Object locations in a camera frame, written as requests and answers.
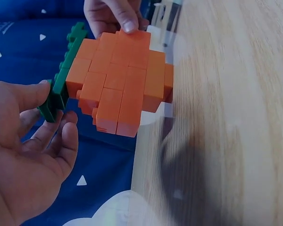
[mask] toy block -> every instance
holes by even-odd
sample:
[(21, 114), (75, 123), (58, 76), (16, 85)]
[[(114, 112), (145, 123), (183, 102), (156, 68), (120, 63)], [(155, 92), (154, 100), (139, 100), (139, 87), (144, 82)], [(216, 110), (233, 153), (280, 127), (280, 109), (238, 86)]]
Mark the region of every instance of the toy block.
[(82, 31), (82, 33), (78, 35), (78, 37), (75, 39), (74, 42), (70, 42), (68, 44), (69, 51), (65, 53), (65, 61), (60, 64), (60, 69), (62, 68), (69, 69), (71, 67), (71, 64), (81, 46), (81, 43), (86, 37), (87, 37), (87, 31)]
[(170, 104), (173, 102), (173, 90), (170, 92), (169, 96), (166, 98), (164, 102), (170, 103)]
[(111, 53), (104, 50), (96, 50), (89, 71), (107, 73), (111, 60)]
[(79, 107), (83, 114), (92, 115), (93, 108), (99, 106), (106, 75), (88, 72), (82, 90), (78, 92)]
[(149, 48), (133, 45), (132, 51), (135, 54), (131, 55), (129, 66), (147, 69), (150, 52)]
[(46, 101), (41, 106), (39, 106), (38, 109), (47, 122), (54, 123), (56, 121), (57, 109), (52, 102), (53, 84), (51, 80), (48, 80), (48, 82), (50, 83), (50, 93)]
[(118, 117), (117, 134), (135, 137), (140, 126), (146, 70), (128, 67)]
[(76, 58), (92, 60), (95, 51), (99, 45), (98, 40), (94, 39), (83, 39), (81, 46), (76, 54)]
[(122, 96), (123, 92), (120, 90), (103, 88), (96, 114), (97, 130), (104, 129), (107, 133), (116, 133)]
[(127, 75), (127, 68), (128, 67), (123, 65), (110, 63), (109, 68), (107, 70), (107, 76), (104, 87), (123, 91)]
[(65, 110), (69, 94), (66, 86), (66, 77), (68, 75), (69, 69), (62, 68), (55, 78), (55, 85), (52, 89), (53, 102), (57, 109)]
[(118, 43), (113, 51), (111, 63), (128, 66), (132, 57), (132, 48), (127, 44)]
[(72, 26), (71, 33), (67, 35), (67, 40), (69, 42), (74, 42), (75, 39), (81, 34), (84, 30), (84, 23), (78, 22), (75, 26)]
[(155, 113), (164, 98), (165, 53), (150, 50), (142, 109)]
[(104, 50), (112, 53), (117, 42), (117, 35), (113, 33), (104, 32), (100, 37), (100, 44), (98, 50)]
[(66, 78), (66, 86), (70, 98), (75, 99), (77, 91), (82, 89), (90, 63), (91, 60), (74, 59)]
[(127, 34), (123, 30), (120, 30), (118, 34), (117, 42), (125, 43), (128, 46), (138, 45), (142, 48), (149, 49), (150, 39), (151, 39), (151, 33), (149, 32), (135, 31), (131, 34)]
[(96, 126), (96, 114), (98, 113), (98, 108), (95, 107), (93, 110), (92, 110), (92, 124)]
[(164, 84), (164, 102), (170, 96), (173, 90), (173, 77), (174, 77), (174, 66), (170, 64), (165, 65), (165, 84)]

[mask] hand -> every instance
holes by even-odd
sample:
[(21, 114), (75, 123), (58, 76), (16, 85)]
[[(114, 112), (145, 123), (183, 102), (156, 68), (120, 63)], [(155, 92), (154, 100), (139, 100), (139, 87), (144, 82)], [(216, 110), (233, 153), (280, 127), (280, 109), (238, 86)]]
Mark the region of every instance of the hand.
[(95, 38), (103, 32), (145, 30), (148, 20), (139, 10), (141, 0), (85, 0), (84, 13)]
[(46, 81), (37, 85), (0, 81), (0, 199), (8, 210), (4, 215), (15, 225), (54, 202), (75, 163), (78, 131), (74, 112), (63, 115), (60, 111), (56, 123), (44, 122), (29, 140), (20, 141), (39, 119), (36, 107), (45, 102), (49, 91)]

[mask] orange building block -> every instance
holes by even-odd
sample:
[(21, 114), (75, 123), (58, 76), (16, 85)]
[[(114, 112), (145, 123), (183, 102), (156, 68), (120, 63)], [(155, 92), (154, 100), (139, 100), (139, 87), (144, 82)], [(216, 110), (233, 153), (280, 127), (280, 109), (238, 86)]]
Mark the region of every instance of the orange building block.
[(128, 44), (117, 43), (112, 54), (111, 63), (128, 66), (132, 54), (132, 48)]
[(111, 60), (111, 53), (105, 50), (96, 50), (89, 71), (107, 73)]
[(147, 69), (150, 53), (149, 47), (133, 45), (132, 51), (134, 54), (130, 58), (129, 66)]
[(121, 103), (117, 134), (135, 137), (141, 122), (146, 70), (128, 67)]
[(105, 130), (107, 133), (116, 133), (122, 96), (123, 92), (120, 90), (103, 88), (96, 114), (96, 127), (98, 131)]
[(165, 85), (164, 85), (164, 102), (167, 102), (173, 90), (174, 66), (170, 64), (165, 65)]
[(91, 60), (88, 59), (74, 59), (66, 78), (66, 86), (70, 98), (76, 98), (77, 91), (82, 89), (90, 63)]
[(127, 34), (123, 30), (119, 31), (117, 43), (126, 43), (128, 46), (138, 45), (140, 47), (149, 49), (151, 33), (144, 31), (135, 31)]
[(98, 113), (98, 108), (95, 107), (93, 110), (92, 110), (92, 124), (96, 126), (96, 114)]
[(100, 42), (98, 40), (84, 39), (81, 43), (79, 51), (76, 54), (76, 57), (92, 60), (99, 43)]
[(100, 37), (98, 50), (104, 50), (106, 52), (112, 53), (116, 42), (117, 42), (116, 34), (104, 32)]
[(127, 68), (123, 65), (111, 63), (107, 71), (107, 77), (104, 87), (109, 89), (124, 90)]
[(106, 75), (88, 72), (81, 91), (77, 93), (79, 107), (83, 114), (92, 115), (93, 108), (99, 106)]
[(155, 113), (164, 99), (165, 53), (150, 50), (142, 109)]

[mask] green baseplate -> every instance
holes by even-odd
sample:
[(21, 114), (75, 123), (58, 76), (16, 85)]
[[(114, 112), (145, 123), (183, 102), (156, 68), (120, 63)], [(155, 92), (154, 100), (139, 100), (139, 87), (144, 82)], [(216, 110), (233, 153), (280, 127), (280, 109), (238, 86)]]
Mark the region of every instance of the green baseplate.
[(70, 70), (71, 64), (80, 48), (84, 38), (87, 38), (87, 31), (84, 30), (84, 23), (78, 22), (71, 28), (71, 33), (67, 35), (68, 52), (65, 53), (65, 60), (60, 64), (60, 71), (55, 75), (54, 82), (50, 83), (50, 93), (38, 109), (47, 122), (55, 122), (57, 111), (65, 110), (69, 94), (66, 86), (66, 77)]

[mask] wood grain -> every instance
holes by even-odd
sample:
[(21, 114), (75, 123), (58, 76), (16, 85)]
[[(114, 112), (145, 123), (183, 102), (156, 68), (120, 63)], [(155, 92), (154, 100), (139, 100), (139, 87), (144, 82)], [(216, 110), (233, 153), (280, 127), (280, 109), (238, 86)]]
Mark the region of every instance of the wood grain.
[(283, 226), (283, 0), (185, 0), (178, 36), (175, 119), (140, 127), (132, 190), (163, 225)]

